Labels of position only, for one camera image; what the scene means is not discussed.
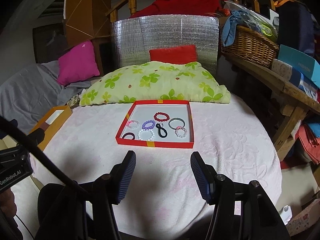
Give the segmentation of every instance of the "purple beaded bracelet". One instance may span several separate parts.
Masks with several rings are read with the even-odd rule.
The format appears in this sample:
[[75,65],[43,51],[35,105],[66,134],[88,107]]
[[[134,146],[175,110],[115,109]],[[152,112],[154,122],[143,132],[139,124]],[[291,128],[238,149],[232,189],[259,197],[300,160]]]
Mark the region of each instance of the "purple beaded bracelet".
[[143,123],[142,129],[143,129],[143,130],[153,129],[153,128],[155,127],[155,125],[156,125],[156,122],[155,122],[155,121],[149,120],[149,121],[146,121],[146,122]]

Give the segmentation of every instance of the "pink and white beaded bracelet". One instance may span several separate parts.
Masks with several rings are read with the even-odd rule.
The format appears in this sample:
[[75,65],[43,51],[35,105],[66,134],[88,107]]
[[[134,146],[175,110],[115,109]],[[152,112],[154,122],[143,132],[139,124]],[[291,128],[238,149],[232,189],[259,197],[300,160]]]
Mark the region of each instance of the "pink and white beaded bracelet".
[[[184,134],[183,135],[179,135],[178,134],[178,131],[179,130],[183,130],[184,131]],[[180,137],[180,138],[185,138],[185,136],[187,135],[187,129],[182,127],[182,126],[177,126],[176,130],[175,130],[175,134],[176,136]]]
[[127,127],[130,128],[130,129],[136,129],[136,128],[138,128],[138,126],[139,126],[139,122],[138,121],[130,120],[129,122],[127,122]]

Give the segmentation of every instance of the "blue cloth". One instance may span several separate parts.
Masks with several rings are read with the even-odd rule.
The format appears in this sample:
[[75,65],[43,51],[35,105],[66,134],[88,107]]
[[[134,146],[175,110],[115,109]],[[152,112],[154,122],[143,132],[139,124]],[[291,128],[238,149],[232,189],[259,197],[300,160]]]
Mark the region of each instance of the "blue cloth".
[[316,138],[320,138],[320,116],[315,115],[305,121]]
[[231,15],[227,19],[222,30],[222,45],[224,47],[230,46],[235,41],[236,26],[238,24],[245,25],[244,20],[240,13],[247,13],[244,10],[231,11]]

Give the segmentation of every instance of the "silver insulation panel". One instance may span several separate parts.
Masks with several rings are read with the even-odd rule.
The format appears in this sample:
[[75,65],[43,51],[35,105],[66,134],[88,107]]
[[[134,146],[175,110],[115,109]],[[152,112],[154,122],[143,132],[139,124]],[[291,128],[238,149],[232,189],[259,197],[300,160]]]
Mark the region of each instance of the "silver insulation panel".
[[116,21],[112,36],[118,68],[150,61],[149,50],[194,44],[198,62],[215,75],[219,21],[196,15],[154,15]]

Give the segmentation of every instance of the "black figure-eight band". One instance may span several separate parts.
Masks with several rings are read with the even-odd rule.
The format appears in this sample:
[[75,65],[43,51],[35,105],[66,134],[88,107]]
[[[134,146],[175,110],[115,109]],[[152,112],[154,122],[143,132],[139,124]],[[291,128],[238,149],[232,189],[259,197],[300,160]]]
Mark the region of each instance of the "black figure-eight band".
[[159,129],[159,130],[158,130],[158,134],[159,134],[159,136],[160,136],[161,138],[166,138],[167,135],[168,135],[167,130],[164,129],[164,128],[163,128],[163,124],[162,124],[162,126],[161,126],[161,124],[160,124],[160,123],[157,123],[157,124],[156,124],[156,127]]
[[171,129],[173,129],[173,130],[176,130],[176,128],[173,128],[173,127],[170,125],[170,123],[171,123],[172,121],[175,121],[175,120],[178,120],[178,121],[183,122],[183,126],[182,126],[182,127],[184,127],[184,126],[186,125],[186,123],[185,123],[181,118],[172,118],[172,119],[169,121],[169,127],[170,127]]
[[125,133],[123,136],[122,136],[122,138],[123,139],[126,139],[125,137],[127,136],[127,135],[132,135],[132,139],[131,140],[134,140],[135,139],[135,135],[134,135],[134,133],[132,133],[132,132],[127,132],[127,133]]

